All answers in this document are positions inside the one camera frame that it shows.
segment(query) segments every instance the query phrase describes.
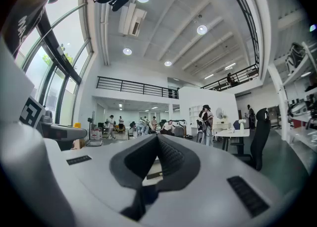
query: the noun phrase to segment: black and white tag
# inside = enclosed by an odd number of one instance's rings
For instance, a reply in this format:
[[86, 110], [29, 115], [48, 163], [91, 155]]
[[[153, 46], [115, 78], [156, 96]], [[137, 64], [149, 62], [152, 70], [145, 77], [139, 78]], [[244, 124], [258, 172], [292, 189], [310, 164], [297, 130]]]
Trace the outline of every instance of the black and white tag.
[[33, 128], [36, 128], [41, 116], [44, 113], [45, 108], [30, 96], [25, 103], [20, 116], [20, 121], [24, 124], [30, 125]]

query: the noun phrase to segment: window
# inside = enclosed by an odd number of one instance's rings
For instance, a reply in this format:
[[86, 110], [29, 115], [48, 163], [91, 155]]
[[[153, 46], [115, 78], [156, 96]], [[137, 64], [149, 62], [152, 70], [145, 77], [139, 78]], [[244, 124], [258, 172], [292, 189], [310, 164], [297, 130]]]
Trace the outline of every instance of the window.
[[53, 32], [59, 45], [63, 46], [63, 51], [68, 61], [72, 64], [79, 49], [84, 44], [84, 38], [79, 21], [79, 11], [77, 10], [73, 12], [61, 21], [53, 29]]
[[37, 43], [37, 41], [39, 40], [40, 35], [38, 33], [38, 30], [35, 28], [29, 35], [28, 37], [25, 39], [25, 41], [23, 42], [23, 44], [20, 46], [19, 52], [15, 58], [15, 64], [18, 67], [22, 67], [26, 56], [28, 54], [28, 52], [31, 50], [31, 48]]
[[52, 63], [51, 58], [47, 55], [43, 47], [40, 47], [25, 73], [25, 75], [34, 84], [31, 96], [37, 101], [40, 98], [43, 82], [50, 67], [52, 66]]
[[57, 100], [64, 79], [65, 74], [56, 68], [51, 76], [49, 88], [47, 89], [46, 97], [44, 99], [45, 109], [52, 111], [53, 122], [55, 121]]
[[77, 74], [80, 75], [81, 70], [83, 69], [87, 58], [88, 58], [88, 52], [86, 47], [81, 52], [80, 56], [78, 57], [78, 60], [76, 61], [76, 64], [74, 65], [74, 69], [76, 70]]
[[59, 124], [72, 125], [73, 107], [75, 102], [75, 91], [77, 84], [69, 78], [66, 84], [66, 90], [63, 96], [63, 102], [61, 104]]
[[78, 6], [78, 0], [58, 0], [52, 4], [46, 4], [45, 9], [52, 25], [71, 9]]

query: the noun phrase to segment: black metal railing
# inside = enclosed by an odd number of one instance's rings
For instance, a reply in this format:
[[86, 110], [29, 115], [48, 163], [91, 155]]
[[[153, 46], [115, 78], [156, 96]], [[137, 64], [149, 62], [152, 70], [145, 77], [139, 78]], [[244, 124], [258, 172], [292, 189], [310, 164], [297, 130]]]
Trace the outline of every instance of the black metal railing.
[[241, 85], [243, 83], [252, 81], [253, 79], [257, 78], [259, 76], [259, 70], [256, 67], [256, 65], [249, 66], [247, 68], [244, 68], [234, 74], [231, 74], [230, 76], [227, 76], [223, 79], [220, 79], [216, 82], [213, 82], [211, 84], [208, 84], [201, 89], [206, 90], [217, 90], [217, 91], [224, 91], [229, 88]]
[[143, 95], [178, 99], [178, 91], [146, 83], [98, 76], [97, 89], [116, 90]]
[[243, 12], [243, 15], [249, 27], [249, 31], [252, 38], [253, 49], [254, 49], [255, 65], [257, 69], [259, 69], [259, 42], [258, 42], [258, 35], [257, 35], [256, 27], [254, 24], [254, 20], [253, 20], [247, 1], [237, 0], [237, 2], [239, 3], [239, 6]]

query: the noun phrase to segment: white pillar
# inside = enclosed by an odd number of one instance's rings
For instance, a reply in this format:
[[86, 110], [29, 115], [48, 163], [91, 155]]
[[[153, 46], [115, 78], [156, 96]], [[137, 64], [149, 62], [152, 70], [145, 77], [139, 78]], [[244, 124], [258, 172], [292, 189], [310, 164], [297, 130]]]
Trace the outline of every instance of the white pillar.
[[289, 143], [289, 135], [288, 131], [290, 130], [290, 124], [287, 122], [287, 97], [285, 93], [285, 89], [283, 86], [283, 82], [281, 80], [281, 77], [279, 76], [279, 73], [276, 69], [276, 66], [274, 63], [271, 63], [268, 66], [268, 71], [271, 75], [275, 90], [278, 95], [279, 99], [279, 110], [281, 113], [282, 118], [282, 140], [287, 141]]
[[169, 120], [173, 119], [173, 104], [168, 105], [168, 118]]

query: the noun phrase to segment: black shirt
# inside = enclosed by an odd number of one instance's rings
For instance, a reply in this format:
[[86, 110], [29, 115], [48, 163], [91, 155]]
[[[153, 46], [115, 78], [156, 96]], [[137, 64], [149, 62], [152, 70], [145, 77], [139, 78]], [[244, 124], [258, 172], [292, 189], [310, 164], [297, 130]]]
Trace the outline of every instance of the black shirt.
[[16, 56], [21, 44], [37, 26], [45, 11], [45, 5], [57, 0], [17, 0], [2, 29], [9, 51]]

